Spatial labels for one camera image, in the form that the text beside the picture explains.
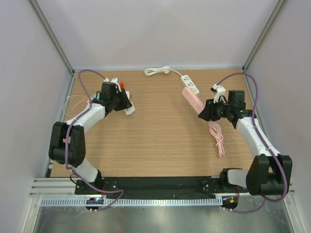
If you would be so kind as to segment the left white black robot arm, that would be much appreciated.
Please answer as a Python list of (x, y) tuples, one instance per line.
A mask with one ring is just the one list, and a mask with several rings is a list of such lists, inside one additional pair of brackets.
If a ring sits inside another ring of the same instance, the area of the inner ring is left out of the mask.
[(135, 111), (124, 83), (117, 78), (103, 82), (101, 91), (89, 98), (84, 111), (66, 122), (56, 122), (52, 127), (49, 158), (71, 170), (91, 194), (103, 189), (101, 173), (86, 158), (85, 134), (98, 121), (112, 111), (124, 110), (127, 115)]

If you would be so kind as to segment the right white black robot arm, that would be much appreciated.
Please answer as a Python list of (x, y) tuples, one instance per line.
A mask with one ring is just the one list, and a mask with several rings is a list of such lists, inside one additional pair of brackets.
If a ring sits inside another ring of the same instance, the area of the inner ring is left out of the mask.
[(252, 196), (286, 196), (293, 161), (269, 142), (258, 125), (254, 112), (246, 109), (244, 91), (230, 90), (227, 98), (224, 97), (224, 90), (217, 91), (213, 88), (212, 92), (215, 96), (206, 101), (199, 118), (210, 122), (227, 119), (243, 136), (254, 157), (248, 171), (225, 169), (226, 176), (219, 179), (220, 189), (231, 192), (238, 185), (246, 188)]

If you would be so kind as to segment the aluminium frame rail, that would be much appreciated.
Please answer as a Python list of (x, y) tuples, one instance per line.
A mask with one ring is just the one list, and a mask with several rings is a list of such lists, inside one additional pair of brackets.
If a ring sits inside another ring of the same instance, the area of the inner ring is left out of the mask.
[(35, 178), (29, 197), (71, 196), (75, 187), (69, 178)]

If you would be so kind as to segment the white 80W charger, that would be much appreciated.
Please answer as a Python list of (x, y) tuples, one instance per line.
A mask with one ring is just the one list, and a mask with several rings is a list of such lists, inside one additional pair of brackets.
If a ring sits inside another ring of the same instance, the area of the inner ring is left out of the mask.
[(131, 106), (126, 108), (124, 110), (124, 112), (126, 113), (126, 115), (130, 115), (132, 114), (133, 112), (135, 111), (135, 107), (134, 107), (134, 104), (131, 102)]

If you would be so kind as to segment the pink power strip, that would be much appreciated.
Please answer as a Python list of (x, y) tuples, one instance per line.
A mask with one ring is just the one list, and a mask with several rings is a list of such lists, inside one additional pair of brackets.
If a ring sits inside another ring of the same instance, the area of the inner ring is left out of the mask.
[(197, 112), (197, 114), (200, 114), (205, 105), (202, 103), (202, 101), (191, 91), (189, 87), (184, 87), (182, 91), (182, 95), (185, 97), (185, 99), (188, 101), (188, 103), (192, 106), (192, 108)]

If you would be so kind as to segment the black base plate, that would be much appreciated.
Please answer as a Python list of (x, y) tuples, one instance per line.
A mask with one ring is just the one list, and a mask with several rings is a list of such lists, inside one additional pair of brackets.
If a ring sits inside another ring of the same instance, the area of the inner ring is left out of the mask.
[(218, 176), (190, 177), (103, 177), (105, 191), (124, 190), (125, 199), (168, 199), (186, 194), (220, 194), (239, 191), (247, 193), (247, 189), (229, 184)]

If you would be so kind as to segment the white square charger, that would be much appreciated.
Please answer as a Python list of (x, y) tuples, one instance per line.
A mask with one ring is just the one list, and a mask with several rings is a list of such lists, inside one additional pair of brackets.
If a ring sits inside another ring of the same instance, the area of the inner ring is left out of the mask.
[(132, 98), (132, 96), (130, 95), (130, 92), (129, 91), (125, 91), (126, 92), (126, 96), (127, 96), (127, 98), (128, 99), (131, 99)]

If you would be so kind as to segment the teal plug adapter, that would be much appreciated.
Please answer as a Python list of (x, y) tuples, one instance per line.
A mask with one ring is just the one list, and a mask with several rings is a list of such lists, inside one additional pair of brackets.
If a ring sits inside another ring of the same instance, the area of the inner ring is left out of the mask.
[(97, 94), (94, 94), (93, 96), (92, 96), (94, 99), (99, 99), (99, 97), (100, 97), (100, 95), (97, 95)]

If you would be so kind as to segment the white power strip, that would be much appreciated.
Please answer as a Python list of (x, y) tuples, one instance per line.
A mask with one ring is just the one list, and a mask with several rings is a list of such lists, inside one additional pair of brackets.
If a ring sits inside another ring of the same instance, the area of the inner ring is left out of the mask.
[(196, 96), (199, 95), (200, 91), (188, 75), (182, 75), (180, 81), (184, 87), (188, 87)]

